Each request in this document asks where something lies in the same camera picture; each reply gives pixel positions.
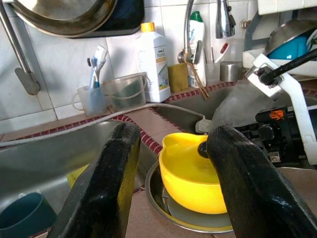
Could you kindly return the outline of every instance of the metal pot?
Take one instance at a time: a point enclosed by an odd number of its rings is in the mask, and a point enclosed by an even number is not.
[[[54,36],[80,37],[102,26],[117,0],[14,0],[15,12],[31,26]]]

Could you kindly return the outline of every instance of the green bottle cap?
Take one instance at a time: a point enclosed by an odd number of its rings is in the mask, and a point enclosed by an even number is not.
[[[202,17],[200,16],[200,12],[199,11],[194,11],[191,15],[190,15],[190,19],[194,20],[194,21],[198,21],[198,22],[203,22]]]

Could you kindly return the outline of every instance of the yellow bowl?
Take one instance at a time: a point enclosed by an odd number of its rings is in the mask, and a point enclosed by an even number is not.
[[[159,167],[169,195],[180,205],[195,212],[227,212],[219,179],[211,161],[200,156],[197,148],[206,135],[174,133],[163,139]]]

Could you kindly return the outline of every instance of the blue bowl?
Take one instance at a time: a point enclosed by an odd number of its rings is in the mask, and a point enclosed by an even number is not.
[[[281,45],[276,50],[272,51],[268,55],[270,59],[278,60],[294,60],[299,56],[307,53],[308,49],[306,46],[307,37],[298,36],[295,39]]]

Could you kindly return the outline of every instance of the faucet handle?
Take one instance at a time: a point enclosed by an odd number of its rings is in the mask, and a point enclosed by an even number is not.
[[[230,27],[234,27],[236,25],[236,21],[233,18],[233,15],[229,14],[229,24]]]

